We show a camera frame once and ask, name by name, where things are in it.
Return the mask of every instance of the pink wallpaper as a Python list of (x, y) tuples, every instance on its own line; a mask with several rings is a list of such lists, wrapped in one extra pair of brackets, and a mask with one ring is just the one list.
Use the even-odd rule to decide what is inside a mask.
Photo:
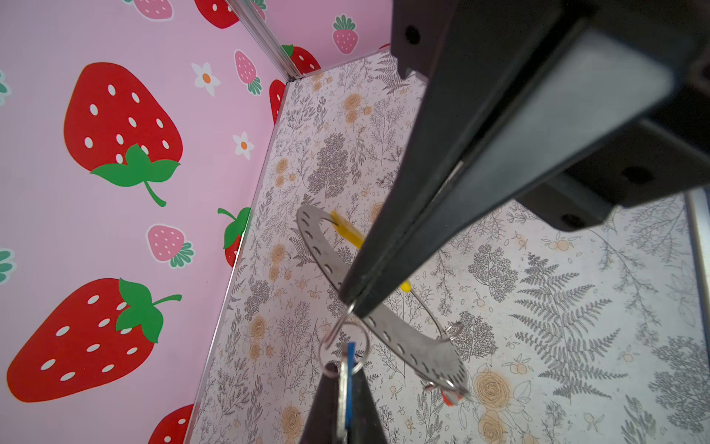
[[(390, 43), (391, 0), (263, 0), (263, 3), (266, 24), (278, 41), (303, 48), (324, 70), (372, 54)], [(343, 15), (345, 23), (338, 23), (337, 18), (342, 19)], [(298, 55), (291, 58), (299, 70), (313, 70), (309, 69), (311, 63), (304, 63), (308, 57), (304, 55), (302, 59)]]
[(3, 442), (182, 442), (283, 80), (218, 3), (0, 4)]

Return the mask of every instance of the pink strawberry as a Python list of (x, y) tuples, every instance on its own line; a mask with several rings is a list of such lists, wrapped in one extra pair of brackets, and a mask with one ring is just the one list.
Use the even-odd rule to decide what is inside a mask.
[(150, 21), (167, 21), (173, 19), (173, 5), (169, 0), (124, 0), (133, 3), (143, 17)]
[(239, 79), (244, 83), (251, 94), (261, 94), (261, 79), (256, 76), (254, 64), (240, 50), (234, 51), (234, 62)]
[(182, 268), (192, 262), (195, 254), (192, 244), (185, 241), (185, 235), (168, 225), (153, 225), (146, 234), (153, 257), (159, 262), (170, 261), (173, 268)]
[(264, 13), (264, 11), (266, 11), (266, 4), (264, 3), (264, 0), (251, 0), (251, 5), (259, 14), (261, 20), (266, 21), (266, 14)]
[(357, 45), (357, 33), (355, 32), (355, 23), (351, 18), (347, 18), (345, 14), (335, 18), (333, 23), (333, 41), (341, 53), (350, 54)]

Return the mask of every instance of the perforated metal strip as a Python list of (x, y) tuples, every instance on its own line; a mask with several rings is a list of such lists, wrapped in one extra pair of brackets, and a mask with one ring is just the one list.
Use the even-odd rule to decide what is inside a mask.
[[(339, 291), (348, 267), (325, 239), (320, 227), (321, 219), (335, 223), (328, 213), (311, 205), (303, 205), (296, 213), (296, 223), (308, 251), (325, 277)], [(466, 367), (450, 340), (439, 341), (422, 334), (384, 304), (372, 310), (363, 322), (423, 379), (453, 390), (460, 396), (469, 394)]]

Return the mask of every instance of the red strawberry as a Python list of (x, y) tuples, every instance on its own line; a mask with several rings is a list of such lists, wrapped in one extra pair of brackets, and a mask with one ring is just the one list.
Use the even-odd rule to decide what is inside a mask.
[(230, 267), (234, 268), (234, 262), (236, 261), (236, 254), (239, 252), (239, 243), (241, 242), (241, 235), (244, 234), (246, 229), (246, 222), (249, 220), (249, 213), (251, 208), (242, 208), (239, 214), (234, 217), (229, 211), (224, 208), (218, 208), (217, 214), (230, 216), (233, 220), (232, 223), (227, 225), (224, 230), (224, 257), (226, 262)]
[(320, 65), (315, 60), (315, 57), (311, 55), (305, 49), (294, 46), (294, 45), (281, 45), (286, 54), (291, 58), (293, 64), (301, 74), (308, 74), (320, 69)]
[(98, 279), (70, 294), (40, 325), (7, 370), (24, 402), (49, 401), (108, 384), (145, 361), (158, 343), (163, 315), (151, 292), (123, 279)]
[(181, 444), (187, 433), (193, 406), (194, 404), (190, 404), (181, 407), (163, 418), (155, 427), (148, 444)]
[(264, 0), (251, 0), (251, 5), (259, 14), (261, 20), (266, 21), (266, 14), (264, 13), (264, 11), (266, 11), (266, 5), (264, 4)]
[(182, 139), (155, 97), (126, 68), (113, 63), (84, 68), (67, 108), (64, 140), (74, 160), (92, 174), (120, 187), (143, 183), (165, 206), (148, 182), (173, 175)]
[(273, 116), (273, 123), (276, 123), (278, 110), (281, 108), (281, 99), (283, 99), (283, 93), (285, 91), (286, 85), (284, 85), (280, 80), (274, 80), (268, 88), (268, 96), (271, 100), (271, 115)]
[(239, 21), (225, 0), (195, 0), (195, 4), (200, 14), (217, 28), (225, 29)]
[(124, 0), (133, 3), (138, 12), (150, 21), (167, 21), (173, 19), (173, 5), (168, 0)]

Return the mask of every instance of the yellow handle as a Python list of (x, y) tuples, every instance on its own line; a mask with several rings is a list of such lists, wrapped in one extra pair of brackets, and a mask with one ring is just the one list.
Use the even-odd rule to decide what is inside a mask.
[[(335, 221), (335, 232), (343, 236), (345, 240), (353, 244), (357, 249), (362, 248), (362, 244), (365, 242), (365, 235), (360, 233), (359, 229), (355, 228), (348, 219), (345, 219), (337, 212), (331, 211), (330, 215)], [(400, 288), (405, 293), (409, 293), (412, 290), (412, 284), (409, 282), (409, 279), (404, 281), (404, 283), (400, 285)]]

